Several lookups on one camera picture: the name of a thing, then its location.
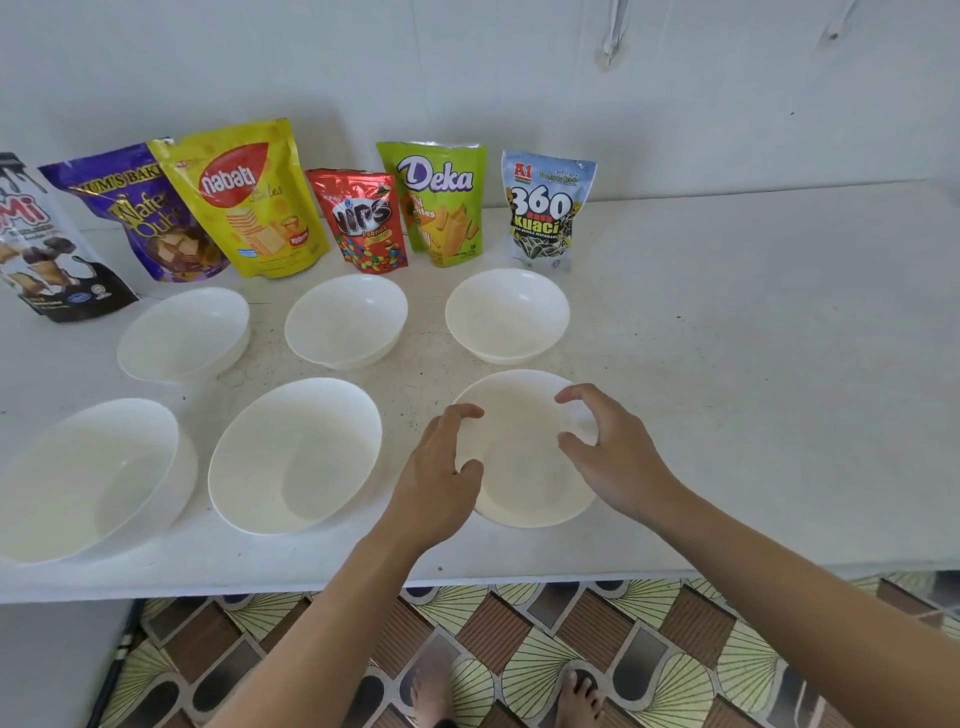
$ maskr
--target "foot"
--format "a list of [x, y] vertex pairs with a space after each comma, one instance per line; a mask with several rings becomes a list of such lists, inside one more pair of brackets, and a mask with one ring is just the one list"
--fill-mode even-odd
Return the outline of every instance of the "foot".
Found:
[[432, 662], [418, 668], [414, 676], [413, 699], [418, 728], [433, 728], [445, 718], [456, 720], [449, 665]]
[[557, 728], [599, 728], [603, 721], [603, 696], [590, 678], [577, 690], [577, 672], [564, 678], [557, 706]]

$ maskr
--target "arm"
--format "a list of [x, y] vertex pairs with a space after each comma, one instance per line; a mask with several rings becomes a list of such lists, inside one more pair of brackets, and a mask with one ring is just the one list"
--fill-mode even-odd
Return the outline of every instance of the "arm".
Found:
[[595, 447], [560, 448], [616, 510], [676, 548], [816, 691], [858, 728], [958, 725], [960, 643], [812, 564], [689, 491], [643, 423], [592, 384]]
[[476, 503], [483, 465], [454, 468], [464, 417], [483, 410], [456, 404], [427, 426], [383, 517], [210, 728], [340, 728], [410, 569]]

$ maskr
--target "hand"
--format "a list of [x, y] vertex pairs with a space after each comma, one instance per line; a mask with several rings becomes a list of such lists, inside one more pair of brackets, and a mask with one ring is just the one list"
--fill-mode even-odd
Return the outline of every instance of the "hand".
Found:
[[475, 404], [451, 404], [426, 426], [396, 482], [381, 521], [418, 556], [459, 531], [476, 505], [483, 463], [470, 460], [457, 473], [454, 461], [460, 422], [483, 415]]
[[595, 446], [572, 432], [557, 436], [560, 449], [587, 485], [611, 508], [652, 525], [659, 506], [685, 488], [660, 458], [640, 418], [593, 384], [565, 387], [554, 399], [560, 404], [582, 400], [600, 427]]

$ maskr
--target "patterned floor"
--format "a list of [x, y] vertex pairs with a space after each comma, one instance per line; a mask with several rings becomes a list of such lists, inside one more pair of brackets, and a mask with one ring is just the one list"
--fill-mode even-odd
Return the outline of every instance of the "patterned floor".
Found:
[[[854, 583], [960, 640], [960, 571]], [[104, 728], [204, 725], [311, 598], [152, 600]], [[463, 728], [551, 728], [566, 666], [609, 697], [603, 728], [849, 726], [702, 578], [404, 590], [344, 728], [413, 728], [428, 648], [454, 660]]]

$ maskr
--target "purple snack bag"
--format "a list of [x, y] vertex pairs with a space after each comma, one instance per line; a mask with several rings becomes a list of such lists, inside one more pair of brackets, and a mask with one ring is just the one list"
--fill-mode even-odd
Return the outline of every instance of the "purple snack bag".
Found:
[[208, 279], [229, 265], [146, 144], [39, 169], [97, 217], [122, 223], [133, 252], [155, 280]]

